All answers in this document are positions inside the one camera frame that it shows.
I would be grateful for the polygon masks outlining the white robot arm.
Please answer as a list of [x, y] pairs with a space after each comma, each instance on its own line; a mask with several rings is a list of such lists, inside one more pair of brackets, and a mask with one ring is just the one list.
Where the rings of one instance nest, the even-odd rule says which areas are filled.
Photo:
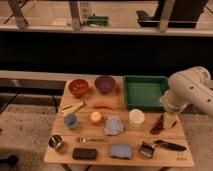
[[168, 78], [169, 89], [160, 97], [168, 113], [182, 113], [192, 104], [213, 118], [213, 91], [207, 87], [210, 72], [201, 66], [176, 72]]

